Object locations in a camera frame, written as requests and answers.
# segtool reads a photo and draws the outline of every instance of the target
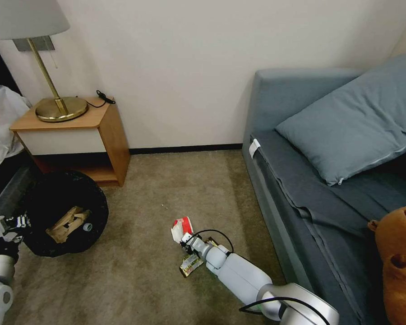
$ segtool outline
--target red and white wrapper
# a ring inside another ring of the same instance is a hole
[[[191,220],[188,217],[176,219],[175,223],[173,224],[173,228],[171,229],[173,240],[178,244],[186,233],[192,234],[193,232],[193,226],[191,225]]]

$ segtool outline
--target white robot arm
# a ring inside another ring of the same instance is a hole
[[[246,305],[241,311],[262,313],[281,325],[338,325],[338,312],[324,300],[295,283],[273,285],[266,273],[223,245],[213,246],[186,233],[182,246],[197,252],[206,267]]]

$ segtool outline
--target brass lamp base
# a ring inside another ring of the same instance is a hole
[[[78,97],[62,97],[66,105],[67,114],[62,114],[54,98],[43,100],[36,108],[36,116],[44,122],[63,122],[74,119],[88,110],[87,102]]]

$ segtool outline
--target beige carpet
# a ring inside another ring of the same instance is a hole
[[[239,313],[239,300],[206,267],[183,278],[184,253],[170,233],[183,216],[195,231],[219,229],[284,283],[240,151],[136,155],[125,185],[104,190],[109,220],[88,251],[51,259],[21,245],[6,325],[268,323]]]

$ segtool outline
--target gray sheet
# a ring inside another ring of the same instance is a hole
[[[307,273],[317,277],[315,292],[339,310],[341,324],[384,323],[382,265],[367,222],[406,205],[406,154],[329,187],[277,132],[252,136],[262,146],[259,167],[267,169],[298,212],[283,221],[300,243]]]

